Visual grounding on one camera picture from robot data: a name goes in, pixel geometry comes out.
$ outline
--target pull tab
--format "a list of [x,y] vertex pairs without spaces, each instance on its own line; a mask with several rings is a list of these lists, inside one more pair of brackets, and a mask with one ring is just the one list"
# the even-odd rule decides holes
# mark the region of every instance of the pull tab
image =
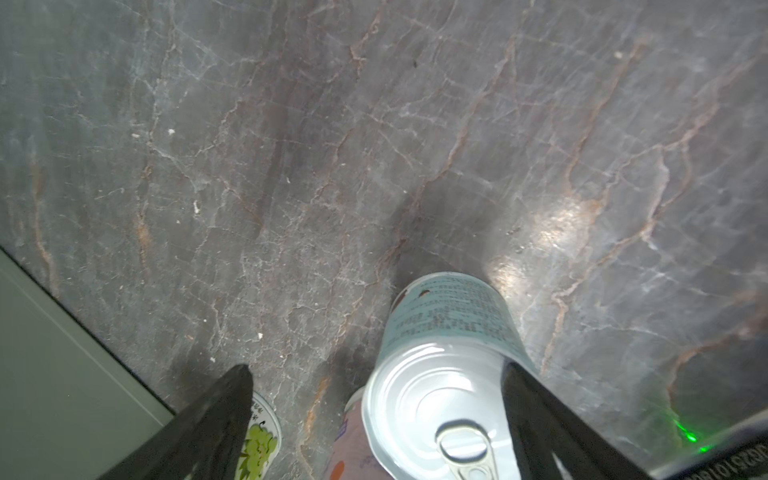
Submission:
[[435,441],[457,480],[498,480],[491,440],[479,425],[444,426]]

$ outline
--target white can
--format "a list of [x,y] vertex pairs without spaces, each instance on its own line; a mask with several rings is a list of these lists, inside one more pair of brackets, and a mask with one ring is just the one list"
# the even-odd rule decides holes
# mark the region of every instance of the white can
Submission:
[[381,465],[397,480],[519,478],[501,391],[510,361],[535,371],[487,283],[433,273],[408,285],[362,401]]

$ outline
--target marble floor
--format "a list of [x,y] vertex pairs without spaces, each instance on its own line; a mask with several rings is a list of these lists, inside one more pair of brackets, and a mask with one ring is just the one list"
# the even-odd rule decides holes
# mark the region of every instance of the marble floor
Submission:
[[0,245],[181,409],[250,365],[318,478],[392,297],[506,298],[646,468],[768,403],[768,4],[8,0]]

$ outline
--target green light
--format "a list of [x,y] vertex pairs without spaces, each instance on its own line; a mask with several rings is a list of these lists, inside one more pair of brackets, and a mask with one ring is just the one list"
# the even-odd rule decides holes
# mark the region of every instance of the green light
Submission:
[[692,431],[683,427],[677,420],[675,421],[675,425],[677,425],[677,427],[680,429],[680,432],[688,440],[688,442],[696,443],[699,441],[698,437],[696,437]]

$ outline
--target green grapes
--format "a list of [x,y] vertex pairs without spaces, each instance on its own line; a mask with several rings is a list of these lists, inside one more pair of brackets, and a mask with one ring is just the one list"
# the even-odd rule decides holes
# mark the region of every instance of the green grapes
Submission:
[[277,448],[277,439],[267,430],[258,425],[248,429],[245,449],[240,454],[239,480],[258,480],[269,459],[270,454]]

